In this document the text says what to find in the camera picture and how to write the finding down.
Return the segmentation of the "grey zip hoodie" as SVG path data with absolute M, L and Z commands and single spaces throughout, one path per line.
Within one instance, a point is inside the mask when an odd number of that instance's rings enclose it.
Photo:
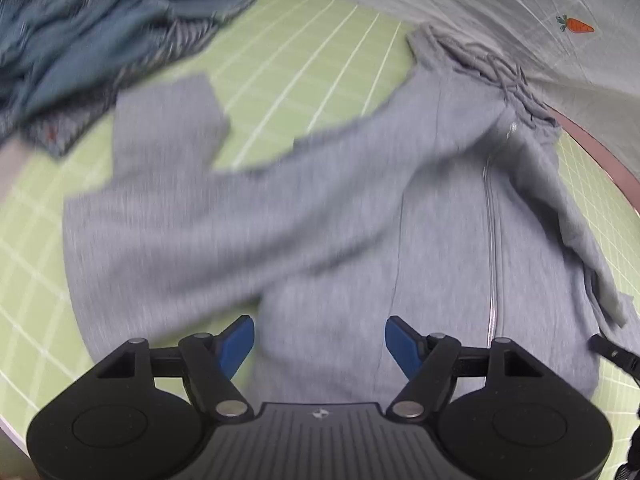
M 585 396 L 591 336 L 637 351 L 521 71 L 427 26 L 408 41 L 416 62 L 377 110 L 237 172 L 210 166 L 229 124 L 206 77 L 121 94 L 112 180 L 64 207 L 90 356 L 250 300 L 255 403 L 390 403 L 391 315 L 468 346 L 511 338 Z

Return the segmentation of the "grey printed backdrop cloth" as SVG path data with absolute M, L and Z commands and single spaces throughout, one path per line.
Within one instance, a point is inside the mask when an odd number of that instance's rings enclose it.
M 639 170 L 639 0 L 355 0 L 482 42 Z

